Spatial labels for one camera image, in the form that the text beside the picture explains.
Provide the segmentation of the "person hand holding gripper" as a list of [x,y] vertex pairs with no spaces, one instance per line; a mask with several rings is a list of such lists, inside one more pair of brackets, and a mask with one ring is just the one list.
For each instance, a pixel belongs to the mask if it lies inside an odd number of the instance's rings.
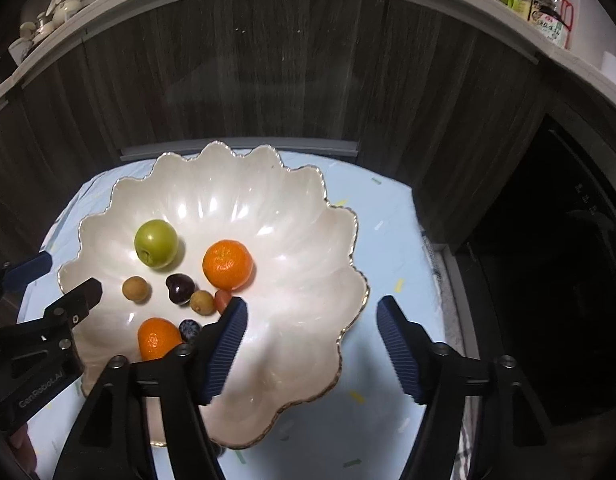
[[37,456],[28,434],[27,424],[23,424],[9,436],[9,447],[16,463],[16,470],[26,474],[27,478],[37,478]]

